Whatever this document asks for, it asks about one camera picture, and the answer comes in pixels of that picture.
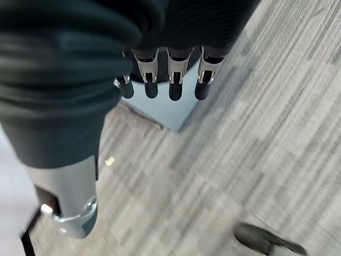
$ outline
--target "black fingertip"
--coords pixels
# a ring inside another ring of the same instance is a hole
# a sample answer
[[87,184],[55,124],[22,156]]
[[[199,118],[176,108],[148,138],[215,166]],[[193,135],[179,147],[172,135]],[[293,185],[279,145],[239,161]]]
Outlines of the black fingertip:
[[209,93],[210,84],[197,82],[195,96],[198,100],[205,100]]
[[174,82],[174,84],[169,83],[169,97],[173,101],[180,100],[182,95],[182,84],[179,82]]
[[158,84],[152,82],[145,83],[144,91],[149,99],[154,99],[158,95]]

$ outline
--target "floor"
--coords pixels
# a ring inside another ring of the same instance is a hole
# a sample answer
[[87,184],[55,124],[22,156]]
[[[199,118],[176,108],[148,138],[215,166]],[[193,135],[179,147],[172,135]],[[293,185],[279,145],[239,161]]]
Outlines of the floor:
[[340,7],[263,0],[180,134],[111,112],[96,227],[74,241],[42,218],[37,255],[256,255],[234,240],[238,221],[339,254]]

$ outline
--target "robotic hand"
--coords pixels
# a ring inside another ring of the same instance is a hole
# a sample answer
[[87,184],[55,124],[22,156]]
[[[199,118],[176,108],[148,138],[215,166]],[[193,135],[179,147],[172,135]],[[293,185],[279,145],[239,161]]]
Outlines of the robotic hand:
[[305,249],[256,226],[240,223],[234,230],[236,239],[246,247],[269,256],[307,256]]
[[259,0],[0,0],[0,121],[28,169],[42,210],[84,238],[96,222],[100,134],[121,92],[134,95],[134,53],[149,98],[167,48],[176,101],[201,48],[195,96],[209,93]]

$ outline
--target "robotic finger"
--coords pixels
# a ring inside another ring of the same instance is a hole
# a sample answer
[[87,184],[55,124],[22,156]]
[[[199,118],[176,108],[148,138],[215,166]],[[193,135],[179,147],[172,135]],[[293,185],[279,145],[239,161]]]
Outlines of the robotic finger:
[[265,255],[307,256],[307,253],[302,246],[284,240],[265,229],[247,223],[238,224],[234,230],[234,236],[244,246]]
[[182,95],[182,83],[187,71],[188,62],[193,48],[173,49],[167,48],[168,52],[168,75],[169,75],[169,97],[177,101]]
[[211,83],[224,63],[227,52],[227,47],[221,49],[207,46],[201,47],[198,81],[194,93],[198,100],[207,98]]
[[132,49],[144,81],[145,95],[154,99],[158,95],[158,52],[159,49],[140,51]]

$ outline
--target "robotic arm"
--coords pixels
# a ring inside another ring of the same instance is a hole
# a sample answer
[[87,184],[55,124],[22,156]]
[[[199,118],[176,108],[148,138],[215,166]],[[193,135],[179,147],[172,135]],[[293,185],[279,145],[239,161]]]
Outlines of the robotic arm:
[[0,121],[42,210],[63,233],[84,238],[95,225],[104,118],[121,93],[134,95],[123,53],[134,53],[146,95],[155,98],[158,49],[166,47],[176,101],[200,46],[193,93],[203,100],[258,2],[0,1]]

